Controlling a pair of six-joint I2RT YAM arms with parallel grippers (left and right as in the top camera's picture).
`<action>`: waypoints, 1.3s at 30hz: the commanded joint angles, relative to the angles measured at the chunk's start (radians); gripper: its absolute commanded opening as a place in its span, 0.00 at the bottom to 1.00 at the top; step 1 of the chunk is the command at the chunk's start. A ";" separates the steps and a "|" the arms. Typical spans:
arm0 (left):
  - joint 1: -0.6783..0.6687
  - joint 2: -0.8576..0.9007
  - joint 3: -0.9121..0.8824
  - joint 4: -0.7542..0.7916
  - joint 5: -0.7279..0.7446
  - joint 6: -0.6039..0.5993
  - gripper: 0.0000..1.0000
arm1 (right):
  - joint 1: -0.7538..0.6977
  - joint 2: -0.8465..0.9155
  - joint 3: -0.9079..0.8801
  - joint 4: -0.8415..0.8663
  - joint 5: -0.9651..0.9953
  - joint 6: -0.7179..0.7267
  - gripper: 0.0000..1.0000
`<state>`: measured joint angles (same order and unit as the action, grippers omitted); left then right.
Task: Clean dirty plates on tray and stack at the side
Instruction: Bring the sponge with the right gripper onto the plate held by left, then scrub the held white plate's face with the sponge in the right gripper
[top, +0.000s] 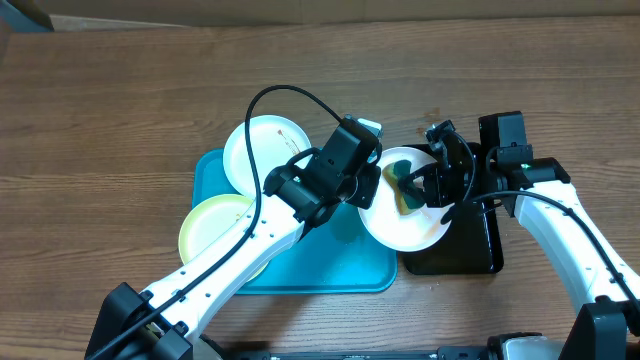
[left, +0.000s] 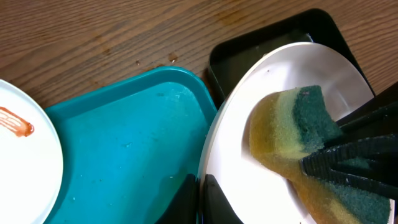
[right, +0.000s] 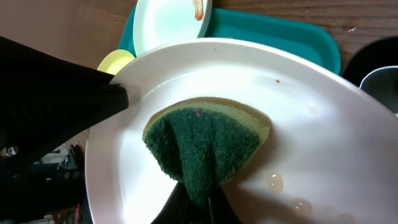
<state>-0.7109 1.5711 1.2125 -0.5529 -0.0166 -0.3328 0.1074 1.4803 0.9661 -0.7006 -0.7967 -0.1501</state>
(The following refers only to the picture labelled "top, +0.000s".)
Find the green yellow sponge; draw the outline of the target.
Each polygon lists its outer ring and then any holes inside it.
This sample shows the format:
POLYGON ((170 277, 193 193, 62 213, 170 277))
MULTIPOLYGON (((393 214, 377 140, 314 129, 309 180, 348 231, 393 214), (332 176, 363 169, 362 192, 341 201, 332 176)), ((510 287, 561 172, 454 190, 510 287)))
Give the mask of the green yellow sponge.
POLYGON ((401 216, 410 215, 425 205, 422 191, 414 184, 411 165, 409 160, 400 160, 382 170, 384 179, 393 190, 396 208, 401 216))

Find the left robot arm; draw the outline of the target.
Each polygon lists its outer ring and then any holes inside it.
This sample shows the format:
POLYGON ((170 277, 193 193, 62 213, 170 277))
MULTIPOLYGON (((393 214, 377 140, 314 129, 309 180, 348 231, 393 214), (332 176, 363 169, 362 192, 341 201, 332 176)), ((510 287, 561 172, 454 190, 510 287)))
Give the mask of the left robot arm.
POLYGON ((100 309, 86 358, 191 359, 222 306, 262 266, 347 203, 370 208, 381 169, 380 124, 342 118, 310 148, 256 179, 243 217, 178 270, 136 292, 123 283, 100 309))

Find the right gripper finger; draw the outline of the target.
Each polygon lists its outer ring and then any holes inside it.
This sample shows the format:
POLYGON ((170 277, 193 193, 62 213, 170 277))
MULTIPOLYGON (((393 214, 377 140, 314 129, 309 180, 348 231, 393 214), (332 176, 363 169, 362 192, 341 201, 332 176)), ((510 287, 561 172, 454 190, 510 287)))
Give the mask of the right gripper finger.
POLYGON ((424 186, 415 186, 414 184, 403 186, 399 184, 399 189, 408 208, 421 208, 431 200, 431 195, 424 186))
POLYGON ((410 184, 414 184, 415 186, 432 186, 437 181, 438 166, 436 164, 428 164, 401 177, 399 184, 403 186, 409 186, 410 184))

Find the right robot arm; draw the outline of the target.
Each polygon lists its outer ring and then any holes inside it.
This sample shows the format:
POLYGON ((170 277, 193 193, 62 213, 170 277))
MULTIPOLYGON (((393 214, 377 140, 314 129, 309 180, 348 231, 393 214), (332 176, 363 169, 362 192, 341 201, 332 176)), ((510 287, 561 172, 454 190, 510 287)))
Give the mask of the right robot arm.
POLYGON ((463 213, 503 207, 537 241, 558 274, 577 316, 564 342, 539 333, 492 336, 486 359, 636 359, 639 275, 618 255, 580 203, 571 178, 551 157, 536 158, 521 112, 478 120, 469 145, 451 121, 425 133, 436 160, 415 168, 401 160, 385 169, 402 212, 442 208, 442 224, 463 213))

